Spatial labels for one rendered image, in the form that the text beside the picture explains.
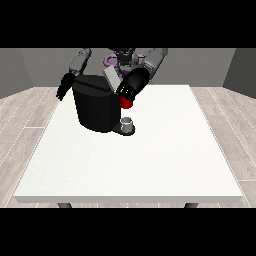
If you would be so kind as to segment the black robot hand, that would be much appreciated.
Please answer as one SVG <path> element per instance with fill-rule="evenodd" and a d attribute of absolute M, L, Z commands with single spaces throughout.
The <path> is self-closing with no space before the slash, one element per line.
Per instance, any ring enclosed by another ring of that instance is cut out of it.
<path fill-rule="evenodd" d="M 136 95 L 148 84 L 149 76 L 150 74 L 145 68 L 136 68 L 132 70 L 123 78 L 116 93 L 126 100 L 133 102 Z"/>
<path fill-rule="evenodd" d="M 61 84 L 58 87 L 56 97 L 62 101 L 68 90 L 74 83 L 75 75 L 72 73 L 66 73 L 61 79 Z"/>

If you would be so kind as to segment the red pod holder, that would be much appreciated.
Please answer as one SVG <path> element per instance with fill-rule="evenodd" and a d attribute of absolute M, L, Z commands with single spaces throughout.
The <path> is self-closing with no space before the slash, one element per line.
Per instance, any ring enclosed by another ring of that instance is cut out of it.
<path fill-rule="evenodd" d="M 123 96 L 119 97 L 119 103 L 120 103 L 120 107 L 123 108 L 123 109 L 129 109 L 133 106 L 133 103 L 130 102 L 129 100 L 127 100 Z"/>

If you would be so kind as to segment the pale grey machine lid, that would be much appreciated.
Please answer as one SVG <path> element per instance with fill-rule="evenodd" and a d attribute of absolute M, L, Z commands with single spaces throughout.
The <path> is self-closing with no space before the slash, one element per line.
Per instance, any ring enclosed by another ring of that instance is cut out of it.
<path fill-rule="evenodd" d="M 113 92 L 116 92 L 118 89 L 121 80 L 118 77 L 118 74 L 113 66 L 109 66 L 103 70 L 103 75 L 106 78 L 110 88 Z"/>

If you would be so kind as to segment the black coffee machine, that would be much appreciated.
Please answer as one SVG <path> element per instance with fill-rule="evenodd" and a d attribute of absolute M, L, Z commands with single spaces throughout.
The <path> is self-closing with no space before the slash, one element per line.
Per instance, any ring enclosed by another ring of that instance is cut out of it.
<path fill-rule="evenodd" d="M 124 132 L 118 96 L 104 76 L 79 75 L 72 85 L 79 122 L 85 128 L 101 133 L 116 132 L 123 136 L 135 133 L 135 126 Z"/>

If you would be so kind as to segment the small grey cup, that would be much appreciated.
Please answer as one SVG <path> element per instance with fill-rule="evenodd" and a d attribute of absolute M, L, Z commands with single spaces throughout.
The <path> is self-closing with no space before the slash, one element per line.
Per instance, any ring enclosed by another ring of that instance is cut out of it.
<path fill-rule="evenodd" d="M 121 123 L 121 130 L 124 132 L 124 133 L 129 133 L 132 131 L 133 129 L 133 121 L 130 117 L 123 117 L 121 120 L 120 120 L 120 123 Z"/>

